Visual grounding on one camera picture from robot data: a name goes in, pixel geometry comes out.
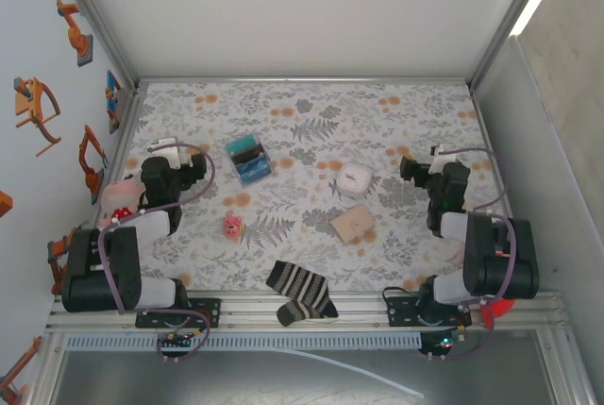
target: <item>floral tablecloth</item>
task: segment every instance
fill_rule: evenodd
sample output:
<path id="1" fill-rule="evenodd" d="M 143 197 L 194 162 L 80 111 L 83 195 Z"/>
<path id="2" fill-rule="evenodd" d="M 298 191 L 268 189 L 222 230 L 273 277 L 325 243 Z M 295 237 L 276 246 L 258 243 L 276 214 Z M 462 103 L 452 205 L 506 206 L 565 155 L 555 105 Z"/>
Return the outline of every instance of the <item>floral tablecloth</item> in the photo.
<path id="1" fill-rule="evenodd" d="M 225 145 L 250 133 L 260 136 L 276 173 L 243 189 Z M 426 276 L 461 266 L 462 246 L 428 231 L 428 194 L 403 182 L 399 163 L 403 155 L 430 162 L 430 147 L 439 143 L 484 146 L 464 86 L 151 84 L 124 176 L 138 176 L 146 147 L 164 136 L 208 151 L 216 181 L 183 207 L 175 234 L 141 253 L 146 276 L 179 277 L 190 289 L 262 290 L 275 260 L 282 260 L 325 275 L 331 290 L 378 291 L 415 288 Z M 461 160 L 472 167 L 466 205 L 493 198 L 488 159 L 477 153 Z M 347 162 L 373 171 L 359 201 L 335 186 Z M 344 246 L 329 221 L 359 202 L 377 224 Z M 245 224 L 238 242 L 223 232 L 231 214 Z"/>

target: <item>black and white striped sock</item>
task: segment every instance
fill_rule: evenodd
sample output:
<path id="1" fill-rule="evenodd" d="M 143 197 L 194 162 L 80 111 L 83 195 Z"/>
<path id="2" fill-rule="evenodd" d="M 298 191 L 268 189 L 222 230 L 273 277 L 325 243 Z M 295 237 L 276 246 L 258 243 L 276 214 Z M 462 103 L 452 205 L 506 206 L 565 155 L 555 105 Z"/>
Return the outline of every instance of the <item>black and white striped sock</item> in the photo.
<path id="1" fill-rule="evenodd" d="M 277 311 L 277 318 L 284 327 L 307 318 L 338 316 L 329 299 L 327 279 L 301 266 L 276 261 L 266 285 L 293 300 Z"/>

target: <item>pink toy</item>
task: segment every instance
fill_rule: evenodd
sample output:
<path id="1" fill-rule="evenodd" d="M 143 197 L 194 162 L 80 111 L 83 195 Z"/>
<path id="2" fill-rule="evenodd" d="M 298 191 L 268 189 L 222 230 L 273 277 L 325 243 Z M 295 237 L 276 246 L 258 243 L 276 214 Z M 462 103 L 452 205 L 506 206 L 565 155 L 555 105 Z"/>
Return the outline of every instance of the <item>pink toy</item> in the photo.
<path id="1" fill-rule="evenodd" d="M 239 216 L 225 218 L 225 236 L 231 240 L 238 240 L 242 234 L 243 223 Z"/>
<path id="2" fill-rule="evenodd" d="M 101 210 L 105 215 L 98 222 L 98 228 L 108 226 L 112 218 L 122 219 L 135 213 L 139 208 L 139 198 L 143 186 L 134 179 L 114 181 L 101 194 Z"/>

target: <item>gray floor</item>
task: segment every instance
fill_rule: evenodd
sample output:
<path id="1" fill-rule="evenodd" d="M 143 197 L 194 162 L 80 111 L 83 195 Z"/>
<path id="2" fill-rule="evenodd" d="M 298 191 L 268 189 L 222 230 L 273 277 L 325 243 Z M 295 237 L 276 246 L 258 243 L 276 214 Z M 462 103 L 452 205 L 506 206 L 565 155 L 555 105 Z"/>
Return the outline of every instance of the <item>gray floor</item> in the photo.
<path id="1" fill-rule="evenodd" d="M 476 356 L 428 363 L 416 351 L 320 351 L 423 394 L 339 366 L 270 352 L 201 353 L 163 365 L 153 353 L 68 354 L 56 404 L 514 404 L 550 402 L 530 333 L 496 333 Z"/>

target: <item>small white alarm clock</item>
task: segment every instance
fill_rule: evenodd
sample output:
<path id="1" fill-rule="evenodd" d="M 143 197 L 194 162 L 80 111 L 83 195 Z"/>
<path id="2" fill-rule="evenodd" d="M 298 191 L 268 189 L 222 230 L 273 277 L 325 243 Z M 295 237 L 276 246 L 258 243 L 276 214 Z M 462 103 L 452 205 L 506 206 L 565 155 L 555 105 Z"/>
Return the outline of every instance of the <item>small white alarm clock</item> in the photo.
<path id="1" fill-rule="evenodd" d="M 342 166 L 336 178 L 338 191 L 349 197 L 362 197 L 369 189 L 371 171 L 365 166 L 349 162 Z"/>

